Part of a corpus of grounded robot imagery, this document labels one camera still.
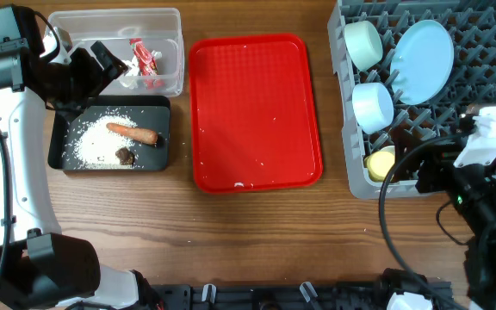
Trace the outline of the white tissue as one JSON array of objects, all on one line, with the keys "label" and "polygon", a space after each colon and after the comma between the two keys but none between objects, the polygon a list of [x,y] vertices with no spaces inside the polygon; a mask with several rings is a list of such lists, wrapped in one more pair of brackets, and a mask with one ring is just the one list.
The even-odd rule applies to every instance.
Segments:
[{"label": "white tissue", "polygon": [[139,61],[135,56],[131,60],[124,60],[124,64],[128,67],[128,70],[118,77],[120,84],[130,90],[135,90],[138,88],[138,81],[135,77],[140,76]]}]

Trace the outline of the red snack wrapper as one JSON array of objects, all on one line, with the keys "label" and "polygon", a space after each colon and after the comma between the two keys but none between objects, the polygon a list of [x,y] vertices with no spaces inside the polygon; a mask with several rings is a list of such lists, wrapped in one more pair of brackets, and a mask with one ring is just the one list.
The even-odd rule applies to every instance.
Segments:
[{"label": "red snack wrapper", "polygon": [[162,87],[164,82],[158,77],[157,64],[157,61],[162,58],[162,53],[155,50],[149,51],[141,38],[130,39],[129,44],[137,59],[139,74],[145,77],[146,88],[150,90]]}]

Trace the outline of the yellow plastic cup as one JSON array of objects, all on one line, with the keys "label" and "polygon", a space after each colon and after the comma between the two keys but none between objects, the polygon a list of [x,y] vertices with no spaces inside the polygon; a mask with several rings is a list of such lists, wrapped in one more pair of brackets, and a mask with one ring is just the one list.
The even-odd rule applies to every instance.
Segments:
[{"label": "yellow plastic cup", "polygon": [[369,178],[375,182],[383,182],[395,164],[395,154],[391,151],[378,151],[363,160]]}]

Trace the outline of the white rice pile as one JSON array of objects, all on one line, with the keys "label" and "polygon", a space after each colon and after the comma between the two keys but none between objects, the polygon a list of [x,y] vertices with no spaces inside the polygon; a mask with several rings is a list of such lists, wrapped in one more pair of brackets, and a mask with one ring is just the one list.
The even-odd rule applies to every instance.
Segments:
[{"label": "white rice pile", "polygon": [[[110,132],[106,125],[117,123],[127,127],[139,124],[130,115],[130,109],[120,107],[91,107],[70,125],[65,136],[62,165],[64,170],[122,170],[137,166],[137,141]],[[127,147],[135,154],[134,164],[120,165],[115,152]]]}]

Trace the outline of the brown food lump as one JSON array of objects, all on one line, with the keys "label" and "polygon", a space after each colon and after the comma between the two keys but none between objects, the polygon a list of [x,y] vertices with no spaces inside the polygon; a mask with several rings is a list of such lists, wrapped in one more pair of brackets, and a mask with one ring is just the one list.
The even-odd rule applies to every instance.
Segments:
[{"label": "brown food lump", "polygon": [[122,147],[117,150],[115,156],[118,158],[120,165],[131,166],[134,164],[135,154],[127,147]]}]

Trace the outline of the light blue bowl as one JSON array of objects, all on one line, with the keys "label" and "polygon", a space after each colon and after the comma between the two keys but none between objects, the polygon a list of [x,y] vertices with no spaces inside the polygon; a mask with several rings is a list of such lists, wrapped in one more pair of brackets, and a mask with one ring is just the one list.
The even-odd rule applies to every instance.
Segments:
[{"label": "light blue bowl", "polygon": [[366,134],[380,131],[394,120],[394,104],[384,84],[357,84],[352,92],[352,104],[356,121]]}]

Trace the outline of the light blue plate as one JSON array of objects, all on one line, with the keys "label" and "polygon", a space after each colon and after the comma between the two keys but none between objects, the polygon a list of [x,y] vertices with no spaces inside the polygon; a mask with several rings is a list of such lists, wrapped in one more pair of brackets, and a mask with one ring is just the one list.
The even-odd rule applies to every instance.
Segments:
[{"label": "light blue plate", "polygon": [[394,49],[389,73],[400,101],[418,105],[432,99],[447,83],[454,64],[454,44],[442,24],[416,22],[401,36]]}]

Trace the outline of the mint green bowl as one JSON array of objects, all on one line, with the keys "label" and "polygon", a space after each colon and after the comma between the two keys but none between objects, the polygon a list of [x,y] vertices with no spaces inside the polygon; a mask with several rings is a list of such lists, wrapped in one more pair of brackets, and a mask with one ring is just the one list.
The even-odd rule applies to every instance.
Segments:
[{"label": "mint green bowl", "polygon": [[344,28],[348,54],[359,71],[367,71],[383,57],[381,37],[369,21],[349,23]]}]

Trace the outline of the white plastic spoon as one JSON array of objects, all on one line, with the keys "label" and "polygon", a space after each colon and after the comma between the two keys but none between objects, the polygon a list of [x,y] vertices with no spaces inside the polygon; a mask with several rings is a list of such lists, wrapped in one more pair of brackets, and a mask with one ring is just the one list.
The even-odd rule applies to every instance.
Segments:
[{"label": "white plastic spoon", "polygon": [[391,154],[395,154],[395,146],[384,146],[381,149],[381,152],[389,152]]}]

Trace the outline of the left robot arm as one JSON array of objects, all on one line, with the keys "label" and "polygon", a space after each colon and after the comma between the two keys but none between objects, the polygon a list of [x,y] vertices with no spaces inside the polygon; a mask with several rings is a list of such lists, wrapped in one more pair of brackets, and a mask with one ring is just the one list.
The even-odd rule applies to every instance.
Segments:
[{"label": "left robot arm", "polygon": [[43,161],[49,103],[75,111],[126,66],[101,42],[59,63],[41,13],[0,8],[0,304],[13,309],[149,309],[158,297],[137,271],[101,265],[93,245],[65,236]]}]

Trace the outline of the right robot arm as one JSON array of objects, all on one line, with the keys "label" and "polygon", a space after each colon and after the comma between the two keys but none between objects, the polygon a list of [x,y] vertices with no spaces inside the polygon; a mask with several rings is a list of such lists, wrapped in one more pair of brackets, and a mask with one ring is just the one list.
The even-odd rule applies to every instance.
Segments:
[{"label": "right robot arm", "polygon": [[390,183],[408,172],[416,172],[418,191],[445,192],[449,205],[461,215],[473,234],[464,242],[467,250],[463,268],[468,282],[468,298],[482,309],[496,309],[496,179],[483,165],[456,164],[454,158],[459,151],[459,147],[453,144],[443,144],[419,146],[396,155],[378,198],[381,232],[398,264],[414,276],[418,284],[422,284],[423,280],[395,248],[385,215]]}]

